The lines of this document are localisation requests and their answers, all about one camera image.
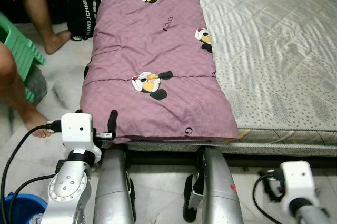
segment black cable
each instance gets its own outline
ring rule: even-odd
[[[12,224],[12,211],[13,211],[13,206],[14,206],[14,202],[15,199],[17,197],[17,195],[20,193],[20,191],[25,188],[27,185],[29,185],[30,183],[36,182],[36,181],[40,181],[40,180],[44,180],[44,179],[50,179],[53,178],[56,174],[53,175],[47,175],[47,176],[42,176],[42,177],[37,177],[37,178],[33,178],[30,179],[26,182],[24,182],[13,194],[12,199],[11,199],[11,203],[9,204],[9,211],[8,211],[8,220],[9,220],[9,224]]]
[[[2,175],[1,189],[0,189],[1,213],[2,213],[2,219],[4,221],[4,224],[10,224],[9,221],[8,221],[6,210],[5,210],[5,183],[6,183],[6,177],[7,177],[7,172],[8,172],[9,165],[11,165],[11,162],[13,161],[16,153],[19,151],[20,147],[25,142],[25,140],[28,138],[28,136],[30,136],[33,132],[35,132],[38,129],[46,129],[46,128],[47,128],[46,125],[39,125],[39,126],[33,128],[33,129],[29,130],[25,134],[25,136],[22,138],[22,140],[19,142],[19,144],[16,146],[16,148],[13,151],[13,153],[9,157],[9,160],[6,163],[6,166],[5,166],[3,175]]]
[[[256,199],[255,199],[255,191],[256,191],[256,187],[257,185],[259,184],[260,181],[262,181],[263,179],[265,178],[271,178],[273,177],[273,174],[267,174],[267,175],[264,175],[264,176],[261,176],[259,177],[259,179],[257,179],[257,181],[255,182],[254,184],[254,187],[253,187],[253,202],[254,202],[254,205],[256,206],[256,208],[264,215],[266,216],[268,219],[270,219],[271,221],[275,222],[276,224],[282,224],[280,223],[279,221],[275,220],[273,217],[271,217],[268,213],[266,213],[265,211],[263,211],[261,209],[261,207],[259,207],[259,205],[257,204],[256,202]]]

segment silver metal leg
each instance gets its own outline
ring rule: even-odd
[[[94,224],[134,224],[128,185],[124,151],[106,150],[96,193]]]
[[[203,156],[204,198],[203,224],[243,224],[239,198],[222,153],[207,148]]]

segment red mark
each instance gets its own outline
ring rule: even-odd
[[[233,191],[236,192],[236,186],[235,185],[231,184],[231,188],[232,188]]]

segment knee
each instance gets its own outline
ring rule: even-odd
[[[17,68],[11,52],[0,44],[0,85],[10,84],[17,78]]]

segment person's leg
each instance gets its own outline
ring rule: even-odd
[[[70,39],[71,34],[68,30],[58,34],[53,32],[47,0],[23,0],[23,3],[48,54],[54,53]]]
[[[11,52],[2,42],[0,42],[0,102],[16,109],[28,130],[47,123],[47,119],[25,99],[25,84],[17,73]],[[39,137],[50,135],[44,129],[33,134]]]

